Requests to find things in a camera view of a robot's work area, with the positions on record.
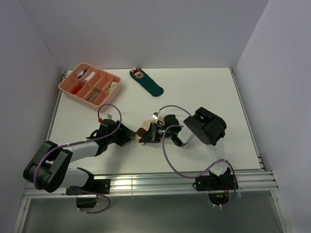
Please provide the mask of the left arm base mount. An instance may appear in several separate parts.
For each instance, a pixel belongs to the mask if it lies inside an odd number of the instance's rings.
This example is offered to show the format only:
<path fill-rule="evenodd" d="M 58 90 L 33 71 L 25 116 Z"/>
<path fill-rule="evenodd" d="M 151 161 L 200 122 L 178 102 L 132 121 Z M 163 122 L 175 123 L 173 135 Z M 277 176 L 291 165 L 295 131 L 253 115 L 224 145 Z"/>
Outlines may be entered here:
<path fill-rule="evenodd" d="M 95 195 L 93 198 L 76 198 L 76 206 L 79 210 L 90 212 L 103 212 L 107 210 L 111 205 L 111 200 L 106 195 L 110 192 L 110 179 L 103 180 L 91 180 L 87 181 L 87 183 L 82 187 L 70 186 L 66 188 L 67 196 L 79 196 L 79 195 Z M 107 206 L 98 211 L 89 211 L 95 207 L 96 204 L 99 203 L 99 198 L 104 198 L 108 201 Z"/>

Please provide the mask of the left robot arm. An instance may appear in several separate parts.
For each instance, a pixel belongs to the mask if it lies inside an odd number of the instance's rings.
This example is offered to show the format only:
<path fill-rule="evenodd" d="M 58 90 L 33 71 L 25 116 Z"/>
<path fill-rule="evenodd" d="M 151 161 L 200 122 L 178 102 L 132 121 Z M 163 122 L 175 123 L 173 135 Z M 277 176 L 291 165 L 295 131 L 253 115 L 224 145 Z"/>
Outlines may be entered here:
<path fill-rule="evenodd" d="M 104 119 L 82 144 L 60 148 L 56 143 L 46 141 L 24 169 L 23 178 L 49 193 L 66 187 L 68 195 L 107 194 L 108 184 L 95 180 L 95 175 L 84 168 L 70 168 L 69 165 L 83 158 L 99 156 L 111 144 L 121 147 L 135 134 L 120 121 Z"/>

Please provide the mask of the cream yellow sock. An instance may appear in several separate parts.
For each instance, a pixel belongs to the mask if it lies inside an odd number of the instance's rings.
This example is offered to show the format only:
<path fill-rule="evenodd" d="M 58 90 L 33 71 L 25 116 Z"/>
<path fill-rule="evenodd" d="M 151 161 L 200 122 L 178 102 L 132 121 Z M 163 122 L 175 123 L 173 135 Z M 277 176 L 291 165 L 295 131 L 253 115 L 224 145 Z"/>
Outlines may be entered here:
<path fill-rule="evenodd" d="M 119 83 L 118 82 L 112 82 L 110 87 L 106 90 L 107 93 L 111 93 L 114 91 L 114 89 L 117 87 Z"/>

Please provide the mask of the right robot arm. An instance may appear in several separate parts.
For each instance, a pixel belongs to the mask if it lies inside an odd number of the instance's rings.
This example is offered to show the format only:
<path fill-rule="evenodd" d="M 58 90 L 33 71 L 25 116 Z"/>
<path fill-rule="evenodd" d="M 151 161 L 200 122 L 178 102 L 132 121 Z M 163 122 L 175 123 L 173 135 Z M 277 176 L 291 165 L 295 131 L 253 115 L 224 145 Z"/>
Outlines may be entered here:
<path fill-rule="evenodd" d="M 169 114 L 160 119 L 160 111 L 153 113 L 153 120 L 143 122 L 137 130 L 137 141 L 147 143 L 164 143 L 166 138 L 178 146 L 183 147 L 194 137 L 197 137 L 209 150 L 211 166 L 208 169 L 211 186 L 221 189 L 230 176 L 230 165 L 225 160 L 224 141 L 225 121 L 200 107 L 194 115 L 189 115 L 180 126 L 176 115 Z"/>

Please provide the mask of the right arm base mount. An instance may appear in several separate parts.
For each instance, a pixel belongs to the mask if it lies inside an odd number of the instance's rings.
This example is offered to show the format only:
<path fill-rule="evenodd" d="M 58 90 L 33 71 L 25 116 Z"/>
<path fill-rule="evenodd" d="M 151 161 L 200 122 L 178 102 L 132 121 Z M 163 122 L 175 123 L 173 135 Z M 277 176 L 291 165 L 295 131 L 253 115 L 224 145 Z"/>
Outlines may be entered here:
<path fill-rule="evenodd" d="M 209 193 L 208 198 L 212 205 L 220 207 L 230 201 L 229 191 L 235 193 L 239 186 L 235 176 L 229 171 L 220 176 L 209 172 L 209 175 L 196 178 L 192 187 L 198 192 L 216 191 L 216 193 Z"/>

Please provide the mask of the striped beige brown sock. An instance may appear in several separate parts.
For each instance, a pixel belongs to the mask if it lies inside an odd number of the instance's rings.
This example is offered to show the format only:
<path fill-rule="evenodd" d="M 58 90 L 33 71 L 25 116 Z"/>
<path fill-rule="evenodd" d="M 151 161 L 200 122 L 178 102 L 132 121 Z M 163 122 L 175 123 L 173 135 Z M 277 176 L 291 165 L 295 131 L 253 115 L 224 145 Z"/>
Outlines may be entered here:
<path fill-rule="evenodd" d="M 137 141 L 140 145 L 144 145 L 144 143 L 141 143 L 139 140 L 142 139 L 143 136 L 146 135 L 148 132 L 151 123 L 154 123 L 154 120 L 145 120 L 142 122 L 141 126 L 139 129 L 136 131 L 136 135 L 134 137 L 134 140 Z"/>

